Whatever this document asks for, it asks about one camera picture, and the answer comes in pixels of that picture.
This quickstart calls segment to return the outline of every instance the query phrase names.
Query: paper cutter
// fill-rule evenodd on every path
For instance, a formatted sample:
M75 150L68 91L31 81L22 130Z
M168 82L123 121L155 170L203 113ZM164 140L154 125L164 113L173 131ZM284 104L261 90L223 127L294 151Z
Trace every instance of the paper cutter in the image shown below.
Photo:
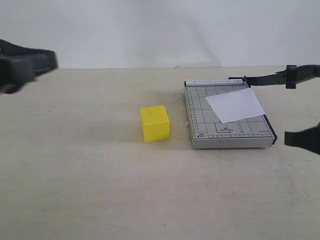
M193 148L268 148L275 143L277 136L266 115L221 123L205 99L249 87L242 79L185 81L185 106Z

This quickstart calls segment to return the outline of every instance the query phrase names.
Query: white table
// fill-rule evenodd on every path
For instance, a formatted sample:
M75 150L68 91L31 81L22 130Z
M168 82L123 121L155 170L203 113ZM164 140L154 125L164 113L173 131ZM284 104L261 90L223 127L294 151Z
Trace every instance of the white table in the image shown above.
M0 96L0 239L266 240L320 236L320 157L284 131L320 121L320 81L255 87L268 149L193 150L184 80L285 67L58 70ZM143 143L140 108L171 138Z

